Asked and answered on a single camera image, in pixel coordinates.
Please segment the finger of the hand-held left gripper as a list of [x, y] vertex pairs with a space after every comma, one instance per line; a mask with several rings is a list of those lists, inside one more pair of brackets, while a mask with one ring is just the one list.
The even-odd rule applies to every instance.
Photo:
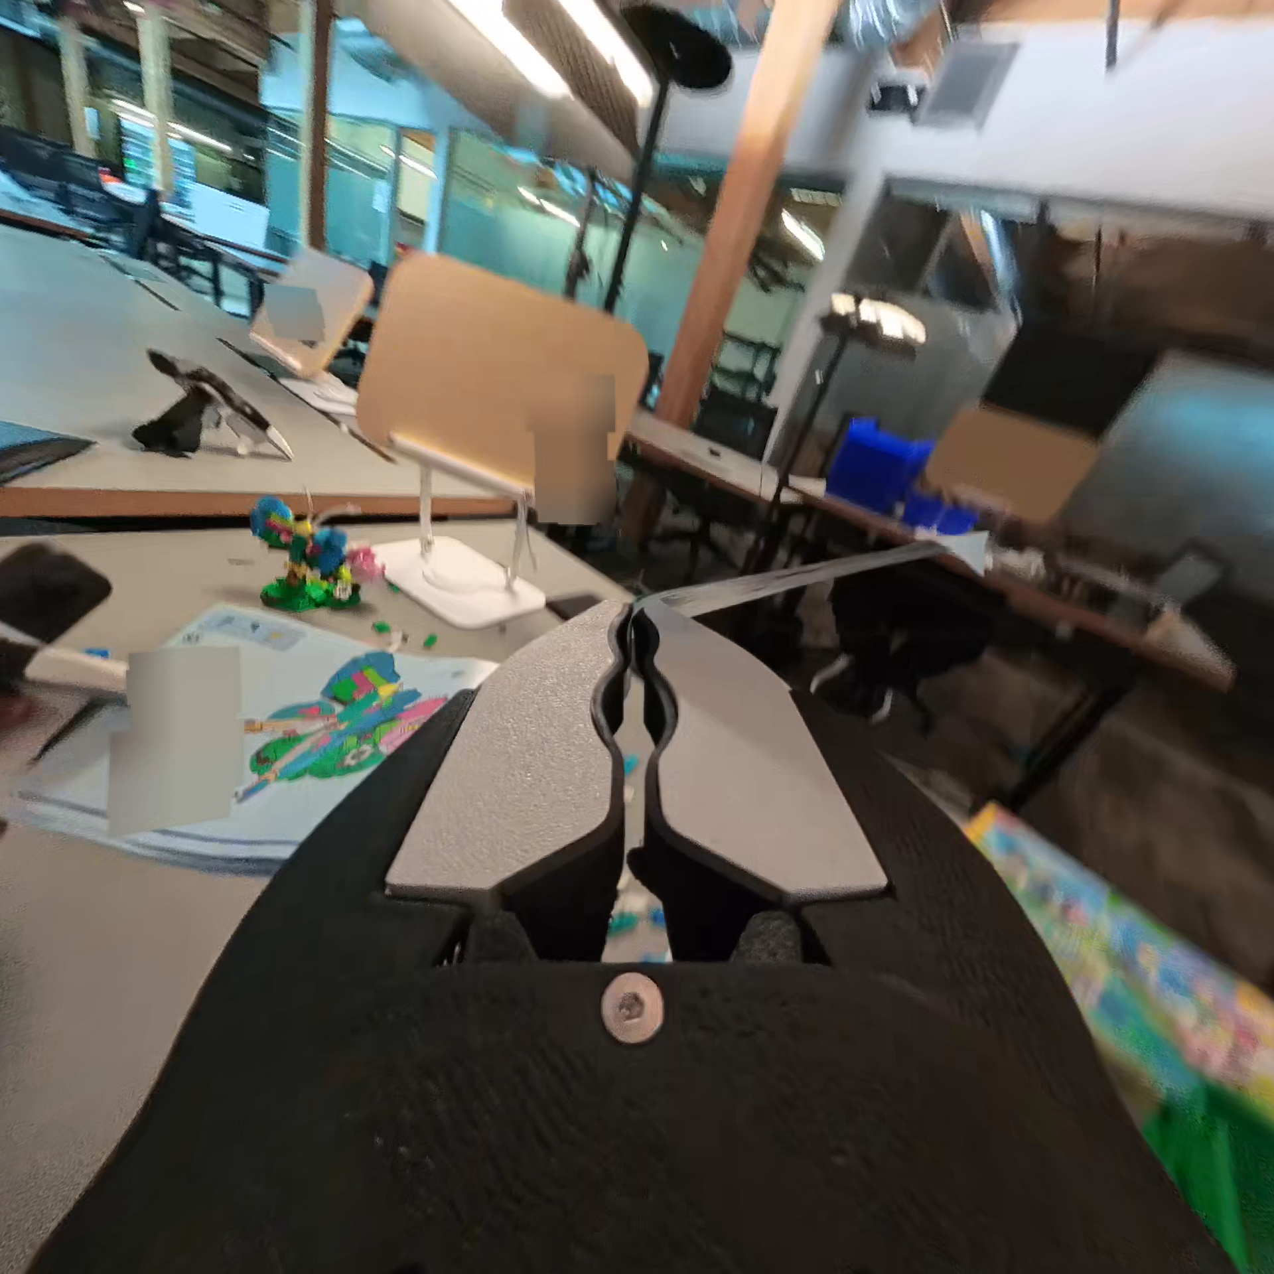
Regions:
[[79, 693], [126, 693], [128, 664], [61, 644], [39, 644], [24, 678]]

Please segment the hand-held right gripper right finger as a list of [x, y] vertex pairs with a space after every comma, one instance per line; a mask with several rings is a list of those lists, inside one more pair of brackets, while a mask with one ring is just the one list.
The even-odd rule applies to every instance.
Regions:
[[890, 879], [789, 683], [672, 606], [631, 614], [646, 681], [646, 837], [677, 963], [725, 963], [758, 913], [887, 896]]

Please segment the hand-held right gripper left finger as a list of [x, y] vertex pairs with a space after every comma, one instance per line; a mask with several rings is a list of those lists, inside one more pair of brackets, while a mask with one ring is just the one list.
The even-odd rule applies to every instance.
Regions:
[[507, 912], [554, 963], [598, 963], [624, 871], [629, 604], [601, 601], [475, 693], [387, 871], [403, 901]]

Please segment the lego instruction booklet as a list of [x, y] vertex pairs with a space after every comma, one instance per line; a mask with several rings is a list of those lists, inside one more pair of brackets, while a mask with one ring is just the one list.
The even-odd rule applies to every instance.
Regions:
[[158, 862], [271, 875], [360, 780], [458, 693], [477, 689], [494, 661], [412, 653], [220, 604], [168, 648], [241, 656], [241, 767], [231, 815], [134, 836], [107, 828], [107, 736], [126, 711], [105, 707], [34, 766], [9, 820]]

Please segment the loose lego pieces heap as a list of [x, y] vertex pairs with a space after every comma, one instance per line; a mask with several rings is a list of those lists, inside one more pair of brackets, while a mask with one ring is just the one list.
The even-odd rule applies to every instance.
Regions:
[[661, 899], [624, 870], [609, 920], [605, 946], [638, 943], [642, 948], [667, 948], [667, 913]]

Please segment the colourful lego flower model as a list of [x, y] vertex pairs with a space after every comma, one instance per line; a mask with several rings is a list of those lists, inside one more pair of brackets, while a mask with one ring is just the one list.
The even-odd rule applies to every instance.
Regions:
[[279, 497], [261, 497], [252, 510], [252, 532], [267, 548], [284, 554], [284, 569], [261, 587], [271, 610], [350, 610], [364, 604], [364, 587], [383, 582], [383, 565], [369, 544], [352, 544], [335, 522], [357, 507], [293, 512]]

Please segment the colourful lego box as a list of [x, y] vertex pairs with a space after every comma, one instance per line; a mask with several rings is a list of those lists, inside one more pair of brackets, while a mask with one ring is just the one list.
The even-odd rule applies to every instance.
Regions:
[[1182, 1198], [1240, 1271], [1272, 1271], [1272, 997], [998, 805], [967, 836], [1050, 948]]

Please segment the dark flat laptop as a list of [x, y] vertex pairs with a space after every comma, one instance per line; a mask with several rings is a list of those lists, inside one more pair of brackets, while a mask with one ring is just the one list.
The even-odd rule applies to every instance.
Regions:
[[11, 486], [32, 472], [94, 450], [92, 439], [66, 435], [26, 422], [2, 421], [2, 477]]

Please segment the small blue storage bin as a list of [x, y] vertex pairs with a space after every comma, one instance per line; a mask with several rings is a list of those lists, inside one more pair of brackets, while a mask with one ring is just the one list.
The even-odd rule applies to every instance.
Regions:
[[912, 535], [967, 535], [980, 531], [983, 512], [937, 492], [912, 488], [902, 503], [902, 522]]

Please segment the large blue storage bin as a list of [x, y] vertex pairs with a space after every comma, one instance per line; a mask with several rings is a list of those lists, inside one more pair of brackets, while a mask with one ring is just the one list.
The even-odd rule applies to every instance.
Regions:
[[846, 418], [825, 475], [825, 497], [893, 518], [921, 477], [933, 439], [902, 439], [876, 418]]

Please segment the cardboard box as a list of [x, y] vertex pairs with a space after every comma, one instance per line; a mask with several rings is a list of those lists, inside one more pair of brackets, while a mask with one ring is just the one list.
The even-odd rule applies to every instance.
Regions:
[[1045, 525], [1066, 510], [1099, 454], [1099, 442], [1073, 428], [967, 408], [937, 439], [921, 477], [956, 502]]

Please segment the floor lamp with lit head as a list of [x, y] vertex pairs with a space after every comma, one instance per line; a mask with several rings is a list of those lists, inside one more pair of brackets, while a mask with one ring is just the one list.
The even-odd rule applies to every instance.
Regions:
[[861, 344], [915, 361], [920, 347], [926, 341], [926, 328], [920, 318], [915, 318], [902, 305], [873, 296], [832, 292], [827, 311], [819, 317], [818, 326], [819, 344], [814, 347], [806, 370], [809, 394], [805, 411], [795, 421], [795, 428], [787, 430], [787, 442], [778, 454], [774, 502], [758, 528], [753, 548], [746, 552], [741, 566], [745, 574], [755, 574], [763, 566], [774, 565], [776, 544], [784, 535], [784, 499], [789, 493], [791, 471], [802, 458], [805, 442], [818, 422], [827, 391], [832, 388], [838, 366], [848, 344]]

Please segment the ceiling light fixture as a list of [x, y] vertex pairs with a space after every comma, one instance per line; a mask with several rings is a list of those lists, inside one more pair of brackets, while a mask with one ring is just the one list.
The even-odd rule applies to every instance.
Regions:
[[450, 3], [541, 95], [601, 103], [605, 91], [650, 106], [656, 80], [605, 3]]

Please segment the black floor lamp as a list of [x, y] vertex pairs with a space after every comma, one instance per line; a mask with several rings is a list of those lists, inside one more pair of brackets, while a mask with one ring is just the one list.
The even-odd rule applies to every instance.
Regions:
[[725, 87], [733, 69], [728, 46], [673, 7], [635, 3], [622, 7], [622, 18], [635, 44], [656, 70], [656, 96], [654, 106], [648, 110], [642, 148], [629, 177], [629, 206], [604, 297], [605, 313], [617, 311], [624, 291], [629, 249], [646, 215], [646, 189], [656, 168], [672, 90], [684, 90], [693, 95], [715, 91]]

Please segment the ceiling air vent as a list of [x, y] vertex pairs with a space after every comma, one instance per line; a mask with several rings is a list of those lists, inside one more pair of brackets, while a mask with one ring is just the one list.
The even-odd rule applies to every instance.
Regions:
[[929, 90], [915, 113], [915, 125], [980, 131], [988, 122], [1018, 52], [1018, 41], [954, 41], [937, 63]]

